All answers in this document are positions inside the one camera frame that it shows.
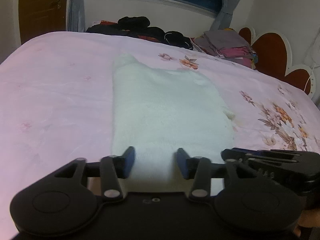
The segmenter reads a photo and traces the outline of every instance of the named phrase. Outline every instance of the white wall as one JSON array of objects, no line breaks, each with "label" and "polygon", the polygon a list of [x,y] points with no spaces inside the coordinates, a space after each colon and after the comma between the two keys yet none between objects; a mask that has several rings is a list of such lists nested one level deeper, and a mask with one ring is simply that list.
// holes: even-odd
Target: white wall
[{"label": "white wall", "polygon": [[[320,0],[254,0],[247,25],[257,34],[278,30],[290,42],[292,63],[310,63],[307,51],[313,44],[320,28]],[[312,100],[320,95],[320,68],[315,69],[317,89]]]},{"label": "white wall", "polygon": [[13,0],[0,0],[0,63],[17,48],[13,18]]},{"label": "white wall", "polygon": [[[253,0],[241,0],[235,10],[231,27],[241,28],[246,22]],[[179,31],[188,37],[197,37],[209,30],[213,18],[174,5],[141,0],[84,0],[86,28],[92,22],[117,22],[124,16],[146,16],[151,26],[167,31]]]}]

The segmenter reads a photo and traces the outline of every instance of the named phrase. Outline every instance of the wooden door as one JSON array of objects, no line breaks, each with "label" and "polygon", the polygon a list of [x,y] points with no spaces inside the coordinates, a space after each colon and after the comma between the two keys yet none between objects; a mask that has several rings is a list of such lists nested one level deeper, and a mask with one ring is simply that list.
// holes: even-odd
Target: wooden door
[{"label": "wooden door", "polygon": [[66,30],[67,0],[19,0],[21,43],[39,35]]}]

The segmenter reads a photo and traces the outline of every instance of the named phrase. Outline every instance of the pink bedsheet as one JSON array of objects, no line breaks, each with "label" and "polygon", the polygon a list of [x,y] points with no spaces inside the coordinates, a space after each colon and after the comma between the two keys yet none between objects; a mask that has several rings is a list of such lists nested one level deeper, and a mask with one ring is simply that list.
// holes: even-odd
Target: pink bedsheet
[{"label": "pink bedsheet", "polygon": [[301,90],[242,65],[130,37],[49,33],[0,66],[0,239],[13,237],[9,203],[63,164],[110,154],[112,62],[130,53],[152,67],[198,71],[236,114],[235,147],[320,153],[320,112]]}]

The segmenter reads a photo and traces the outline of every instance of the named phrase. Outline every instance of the folded blanket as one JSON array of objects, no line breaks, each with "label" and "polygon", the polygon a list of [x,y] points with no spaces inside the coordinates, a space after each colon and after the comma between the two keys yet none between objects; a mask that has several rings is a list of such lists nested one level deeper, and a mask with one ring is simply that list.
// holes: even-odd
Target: folded blanket
[{"label": "folded blanket", "polygon": [[[152,69],[124,54],[114,62],[114,139],[112,154],[136,149],[129,191],[188,191],[174,153],[223,163],[220,152],[233,146],[232,113],[215,86],[191,70]],[[213,190],[222,189],[212,179]]]}]

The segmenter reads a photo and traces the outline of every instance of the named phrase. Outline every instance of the white cable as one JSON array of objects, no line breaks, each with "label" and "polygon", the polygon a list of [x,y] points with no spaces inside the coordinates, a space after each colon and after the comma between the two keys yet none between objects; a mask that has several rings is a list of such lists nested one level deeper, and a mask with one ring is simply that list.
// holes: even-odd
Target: white cable
[{"label": "white cable", "polygon": [[309,82],[309,80],[310,80],[310,78],[311,78],[311,75],[313,74],[313,70],[315,69],[316,65],[317,65],[317,64],[314,62],[314,63],[313,63],[313,66],[312,66],[312,69],[311,69],[311,72],[310,72],[310,75],[309,75],[309,78],[308,78],[308,80],[307,80],[307,82],[306,82],[306,85],[304,86],[303,92],[306,92],[306,88],[307,88],[308,82]]}]

